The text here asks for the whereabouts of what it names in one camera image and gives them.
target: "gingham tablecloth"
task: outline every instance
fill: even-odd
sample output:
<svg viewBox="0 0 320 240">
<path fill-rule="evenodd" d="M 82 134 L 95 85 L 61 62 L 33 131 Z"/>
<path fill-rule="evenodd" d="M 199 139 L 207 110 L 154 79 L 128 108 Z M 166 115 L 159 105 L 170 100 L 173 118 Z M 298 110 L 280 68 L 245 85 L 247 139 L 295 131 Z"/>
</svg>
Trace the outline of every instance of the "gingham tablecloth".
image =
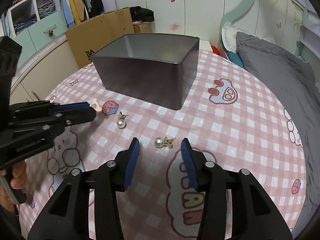
<svg viewBox="0 0 320 240">
<path fill-rule="evenodd" d="M 117 194 L 126 240 L 196 238 L 204 194 L 195 193 L 180 153 L 187 137 L 208 160 L 222 168 L 249 169 L 274 201 L 289 228 L 305 199 L 305 161 L 299 134 L 270 90 L 244 69 L 207 51 L 199 52 L 196 79 L 179 111 L 106 90 L 93 64 L 59 84 L 48 96 L 68 104 L 98 99 L 98 113 L 87 124 L 68 128 L 55 147 L 27 160 L 28 203 L 20 206 L 30 229 L 49 197 L 73 168 L 92 170 L 127 149 L 133 137 L 140 156 L 132 185 Z M 116 126 L 116 112 L 128 114 L 126 127 Z M 156 137 L 176 137 L 172 149 L 154 146 Z M 94 196 L 90 196 L 89 229 L 95 237 Z M 226 238 L 231 236 L 228 194 Z"/>
</svg>

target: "metal screw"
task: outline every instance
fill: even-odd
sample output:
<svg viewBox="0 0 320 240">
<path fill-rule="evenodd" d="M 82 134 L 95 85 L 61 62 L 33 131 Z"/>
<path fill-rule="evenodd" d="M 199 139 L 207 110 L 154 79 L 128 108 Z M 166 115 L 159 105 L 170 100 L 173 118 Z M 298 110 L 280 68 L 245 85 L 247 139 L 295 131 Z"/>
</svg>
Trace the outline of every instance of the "metal screw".
<svg viewBox="0 0 320 240">
<path fill-rule="evenodd" d="M 112 167 L 116 166 L 116 162 L 115 162 L 115 161 L 108 161 L 108 162 L 107 162 L 107 166 L 108 166 L 109 168 L 112 168 Z"/>
<path fill-rule="evenodd" d="M 250 174 L 250 171 L 248 169 L 241 169 L 241 173 L 243 175 L 249 175 Z"/>
<path fill-rule="evenodd" d="M 214 167 L 214 162 L 206 162 L 205 166 L 207 166 L 208 168 L 213 168 Z"/>
<path fill-rule="evenodd" d="M 80 173 L 80 170 L 79 170 L 79 169 L 73 169 L 73 170 L 71 171 L 71 175 L 73 175 L 73 176 L 77 176 L 77 175 L 79 175 L 79 173 Z"/>
</svg>

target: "white pearl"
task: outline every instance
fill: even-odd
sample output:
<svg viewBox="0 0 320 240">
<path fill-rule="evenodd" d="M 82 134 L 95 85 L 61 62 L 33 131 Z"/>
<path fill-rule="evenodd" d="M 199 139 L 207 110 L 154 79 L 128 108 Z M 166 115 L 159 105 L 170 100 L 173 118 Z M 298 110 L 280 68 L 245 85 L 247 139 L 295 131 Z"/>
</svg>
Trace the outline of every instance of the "white pearl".
<svg viewBox="0 0 320 240">
<path fill-rule="evenodd" d="M 118 126 L 120 129 L 124 128 L 125 125 L 126 125 L 126 123 L 125 123 L 125 120 L 124 120 L 124 119 L 118 119 L 118 121 L 117 121 L 117 126 Z"/>
<path fill-rule="evenodd" d="M 155 139 L 155 146 L 156 146 L 157 148 L 162 148 L 162 147 L 164 146 L 164 140 L 163 140 L 163 138 L 160 138 L 160 137 L 156 138 L 156 139 Z"/>
</svg>

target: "table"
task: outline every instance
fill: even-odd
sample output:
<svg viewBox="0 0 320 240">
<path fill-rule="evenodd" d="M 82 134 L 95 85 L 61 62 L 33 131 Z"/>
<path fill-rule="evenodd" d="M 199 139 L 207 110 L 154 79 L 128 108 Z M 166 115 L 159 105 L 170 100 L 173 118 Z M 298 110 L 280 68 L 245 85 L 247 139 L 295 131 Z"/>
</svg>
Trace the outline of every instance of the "table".
<svg viewBox="0 0 320 240">
<path fill-rule="evenodd" d="M 62 180 L 73 168 L 92 170 L 127 149 L 133 137 L 140 156 L 132 185 L 117 193 L 126 240 L 196 238 L 204 194 L 190 188 L 180 153 L 187 137 L 222 168 L 249 169 L 274 201 L 289 228 L 301 211 L 306 187 L 305 161 L 284 107 L 257 78 L 216 54 L 199 51 L 196 79 L 179 111 L 106 90 L 93 64 L 75 72 L 48 96 L 61 104 L 96 98 L 107 115 L 69 127 L 55 147 L 27 160 L 28 203 L 20 206 L 29 230 Z M 122 111 L 126 127 L 116 126 Z M 176 137 L 172 149 L 156 148 L 156 137 Z M 231 236 L 228 194 L 226 238 Z M 94 238 L 94 192 L 89 229 Z"/>
</svg>

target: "red object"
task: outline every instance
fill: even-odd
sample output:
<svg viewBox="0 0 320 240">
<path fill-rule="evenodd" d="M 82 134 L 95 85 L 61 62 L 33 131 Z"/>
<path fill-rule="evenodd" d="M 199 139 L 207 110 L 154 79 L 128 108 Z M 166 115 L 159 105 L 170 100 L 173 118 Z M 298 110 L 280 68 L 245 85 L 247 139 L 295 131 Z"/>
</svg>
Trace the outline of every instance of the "red object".
<svg viewBox="0 0 320 240">
<path fill-rule="evenodd" d="M 212 51 L 213 51 L 214 54 L 219 55 L 219 51 L 218 51 L 218 49 L 217 49 L 215 46 L 211 46 L 211 49 L 212 49 Z"/>
</svg>

